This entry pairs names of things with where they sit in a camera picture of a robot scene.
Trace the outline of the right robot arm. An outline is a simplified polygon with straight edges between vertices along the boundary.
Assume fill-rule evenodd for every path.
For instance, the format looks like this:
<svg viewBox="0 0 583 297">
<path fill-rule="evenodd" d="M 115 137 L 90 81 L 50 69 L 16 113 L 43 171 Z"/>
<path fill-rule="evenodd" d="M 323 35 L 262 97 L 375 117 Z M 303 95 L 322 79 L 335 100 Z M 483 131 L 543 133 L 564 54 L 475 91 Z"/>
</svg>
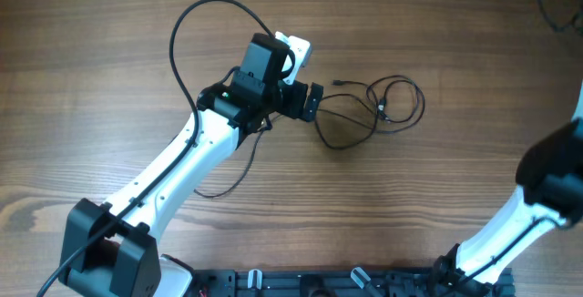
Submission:
<svg viewBox="0 0 583 297">
<path fill-rule="evenodd" d="M 476 235 L 438 258 L 433 296 L 496 296 L 507 265 L 552 230 L 582 221 L 582 100 L 571 120 L 520 160 L 514 192 Z"/>
</svg>

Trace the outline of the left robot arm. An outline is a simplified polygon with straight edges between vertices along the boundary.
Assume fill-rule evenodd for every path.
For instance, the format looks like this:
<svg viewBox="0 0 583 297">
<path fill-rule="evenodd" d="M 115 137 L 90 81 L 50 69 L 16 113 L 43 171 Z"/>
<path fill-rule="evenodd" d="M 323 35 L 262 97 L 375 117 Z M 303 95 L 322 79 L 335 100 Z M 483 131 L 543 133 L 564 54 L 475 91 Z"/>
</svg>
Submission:
<svg viewBox="0 0 583 297">
<path fill-rule="evenodd" d="M 56 279 L 83 296 L 191 296 L 195 272 L 159 253 L 177 210 L 270 116 L 311 122 L 323 88 L 297 81 L 309 41 L 257 33 L 242 63 L 204 88 L 180 133 L 127 186 L 69 212 Z"/>
</svg>

